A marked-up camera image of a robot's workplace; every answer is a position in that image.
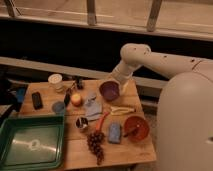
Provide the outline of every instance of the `white cup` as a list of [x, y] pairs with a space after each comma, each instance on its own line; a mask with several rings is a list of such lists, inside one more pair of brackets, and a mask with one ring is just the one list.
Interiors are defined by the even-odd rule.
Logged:
[[54, 87], [56, 92], [63, 91], [62, 75], [52, 74], [48, 77], [48, 82]]

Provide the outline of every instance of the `black wall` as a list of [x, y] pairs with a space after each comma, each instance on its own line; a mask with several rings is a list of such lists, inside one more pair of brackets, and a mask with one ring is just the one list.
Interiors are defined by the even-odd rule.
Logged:
[[[155, 52], [213, 57], [212, 42], [0, 20], [0, 56], [111, 71], [125, 43], [145, 43]], [[144, 68], [135, 75], [164, 79]]]

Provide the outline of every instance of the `orange bowl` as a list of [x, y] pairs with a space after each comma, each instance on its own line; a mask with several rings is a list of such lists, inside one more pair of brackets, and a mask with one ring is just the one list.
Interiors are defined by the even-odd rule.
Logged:
[[149, 134], [149, 125], [145, 119], [139, 116], [130, 116], [124, 123], [124, 132], [129, 140], [138, 142], [145, 139]]

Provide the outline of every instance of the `purple bowl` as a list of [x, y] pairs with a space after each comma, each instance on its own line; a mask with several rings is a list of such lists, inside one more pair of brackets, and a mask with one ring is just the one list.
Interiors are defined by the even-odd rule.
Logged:
[[101, 84], [99, 91], [106, 101], [112, 101], [119, 97], [119, 85], [115, 81], [106, 81]]

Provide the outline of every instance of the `apple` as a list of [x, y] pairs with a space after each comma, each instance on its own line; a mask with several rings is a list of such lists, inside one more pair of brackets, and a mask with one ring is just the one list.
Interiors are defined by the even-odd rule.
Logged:
[[74, 106], [80, 106], [82, 104], [82, 97], [79, 93], [74, 93], [71, 95], [70, 101]]

